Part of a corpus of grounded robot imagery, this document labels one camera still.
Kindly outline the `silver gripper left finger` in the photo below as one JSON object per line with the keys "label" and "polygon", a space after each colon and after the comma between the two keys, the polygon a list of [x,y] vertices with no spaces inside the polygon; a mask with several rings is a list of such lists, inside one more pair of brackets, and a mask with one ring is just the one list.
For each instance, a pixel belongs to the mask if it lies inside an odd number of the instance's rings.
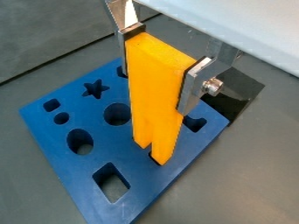
{"label": "silver gripper left finger", "polygon": [[123,74],[127,74],[125,42],[145,30],[145,25],[137,20],[132,0],[105,0],[105,5],[116,24],[116,37],[121,55],[121,69]]}

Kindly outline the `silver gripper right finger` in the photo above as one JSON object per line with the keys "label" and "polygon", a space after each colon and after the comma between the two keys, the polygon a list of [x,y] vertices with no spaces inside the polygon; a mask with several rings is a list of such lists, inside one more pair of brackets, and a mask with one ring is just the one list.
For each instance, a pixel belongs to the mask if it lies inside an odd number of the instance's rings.
{"label": "silver gripper right finger", "polygon": [[185,116],[204,94],[216,96],[223,82],[216,76],[225,72],[239,56],[239,49],[216,38],[211,38],[207,54],[187,68],[183,75],[177,112]]}

